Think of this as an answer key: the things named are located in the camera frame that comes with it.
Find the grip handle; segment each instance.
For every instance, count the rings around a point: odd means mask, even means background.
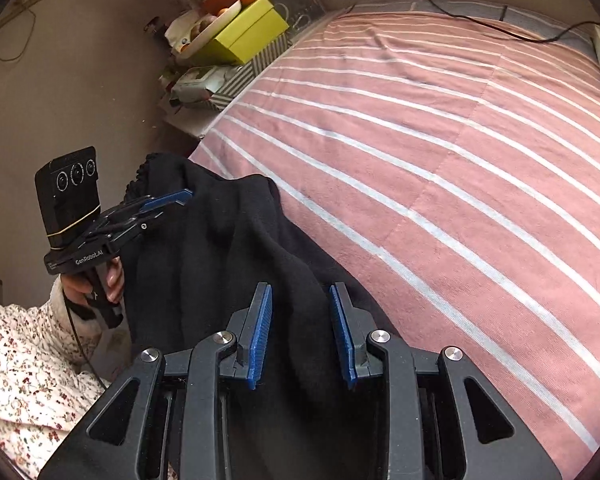
[[[120,307],[119,303],[111,303],[107,299],[107,293],[102,285],[102,280],[98,275],[96,267],[84,270],[82,272],[85,278],[89,280],[93,287],[93,292],[87,294],[87,303],[93,309],[95,309],[106,324],[107,328],[115,328],[122,323],[123,316],[116,312],[116,309]]]

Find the black wire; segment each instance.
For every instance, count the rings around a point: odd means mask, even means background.
[[[78,333],[75,330],[74,318],[71,316],[71,311],[69,310],[69,306],[65,303],[64,307],[66,308],[66,314],[67,314],[67,316],[69,316],[69,323],[71,323],[71,330],[74,331],[75,342],[78,343],[78,350],[80,350],[80,354],[82,355],[82,358],[85,361],[87,361],[87,366],[91,370],[91,373],[93,373],[93,375],[96,376],[96,380],[98,381],[98,384],[102,387],[103,390],[106,390],[107,387],[102,382],[102,379],[100,378],[100,376],[96,373],[95,368],[91,364],[91,361],[89,361],[89,358],[87,357],[87,354],[84,353],[84,349],[82,348],[82,345],[80,344],[80,338],[78,337]]]
[[[537,40],[536,38],[527,38],[526,36],[520,36],[519,34],[516,34],[515,32],[509,32],[508,30],[505,30],[504,28],[497,27],[496,25],[491,25],[491,23],[486,23],[486,22],[482,22],[480,20],[476,20],[475,18],[472,18],[471,16],[465,16],[464,14],[454,14],[454,13],[449,12],[448,10],[445,10],[442,7],[440,7],[433,0],[427,0],[427,1],[431,5],[433,5],[437,10],[439,10],[440,12],[442,12],[443,14],[446,14],[447,16],[449,16],[451,18],[460,18],[462,20],[469,20],[470,22],[477,23],[478,25],[482,25],[483,27],[492,28],[493,30],[497,30],[498,32],[502,32],[503,34],[512,36],[513,38],[516,38],[517,40],[528,41],[529,43],[553,43],[554,41],[560,40],[560,38],[563,37],[570,30],[580,27],[581,25],[599,25],[600,26],[600,22],[592,22],[592,21],[579,22],[579,23],[575,23],[574,25],[571,25],[571,27],[565,28],[562,32],[560,32],[556,36],[553,36],[552,38],[543,38],[542,40]]]
[[[31,22],[31,29],[29,31],[29,35],[27,36],[27,41],[25,42],[24,46],[22,47],[22,50],[20,51],[20,53],[15,56],[15,57],[0,57],[0,61],[3,63],[8,63],[10,61],[16,61],[19,60],[23,54],[27,51],[27,47],[29,46],[29,41],[31,41],[31,37],[33,36],[33,29],[36,27],[36,13],[33,12],[33,10],[31,9],[26,9],[28,10],[31,15],[33,16],[33,21]]]

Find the black cloth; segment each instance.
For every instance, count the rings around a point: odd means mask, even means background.
[[[330,285],[344,282],[354,306],[395,333],[391,322],[357,280],[285,217],[278,188],[264,176],[225,180],[186,158],[151,155],[125,200],[183,188],[194,192],[189,204],[122,253],[136,349],[192,348],[247,308],[258,282],[270,283],[261,384],[232,406],[240,420],[232,430],[234,480],[366,480],[370,415],[364,394],[349,393],[342,379]]]

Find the black camera housing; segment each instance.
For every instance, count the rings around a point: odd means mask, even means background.
[[[53,250],[73,242],[100,215],[93,146],[55,158],[36,173],[36,192]]]

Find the pink striped bedsheet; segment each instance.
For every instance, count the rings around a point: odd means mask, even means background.
[[[573,479],[600,444],[600,71],[425,12],[347,14],[191,159],[271,177],[404,339],[463,348]]]

